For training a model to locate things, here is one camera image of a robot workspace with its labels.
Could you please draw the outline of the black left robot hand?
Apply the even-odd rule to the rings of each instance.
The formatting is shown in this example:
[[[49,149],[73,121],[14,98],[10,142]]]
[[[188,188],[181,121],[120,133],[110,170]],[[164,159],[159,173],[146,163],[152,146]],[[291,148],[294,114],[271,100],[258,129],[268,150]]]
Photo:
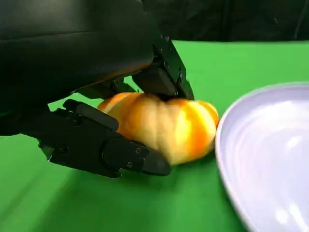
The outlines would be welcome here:
[[[127,76],[164,100],[194,98],[177,50],[140,0],[1,1],[1,135],[33,137],[50,162],[109,178],[121,169],[169,175],[161,153],[70,99],[130,92]]]

